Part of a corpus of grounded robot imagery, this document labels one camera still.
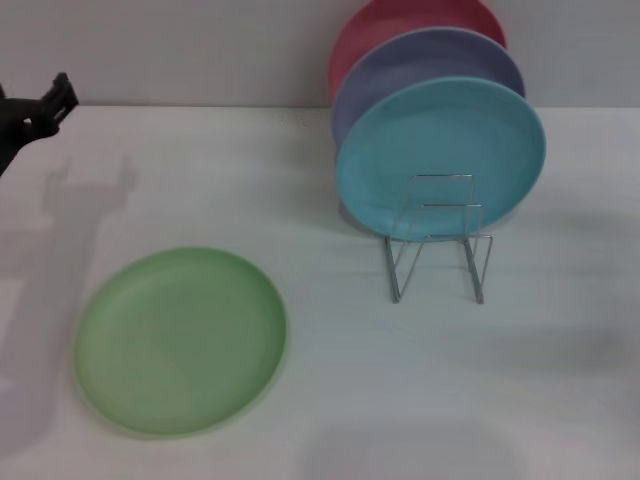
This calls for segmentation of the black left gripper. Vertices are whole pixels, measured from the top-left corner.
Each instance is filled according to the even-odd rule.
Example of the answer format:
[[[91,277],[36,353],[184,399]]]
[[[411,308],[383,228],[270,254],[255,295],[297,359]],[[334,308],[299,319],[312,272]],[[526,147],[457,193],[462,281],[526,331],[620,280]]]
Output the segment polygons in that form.
[[[22,147],[36,138],[57,134],[60,124],[78,105],[73,85],[64,72],[56,75],[52,87],[39,101],[9,98],[1,89],[1,174]]]

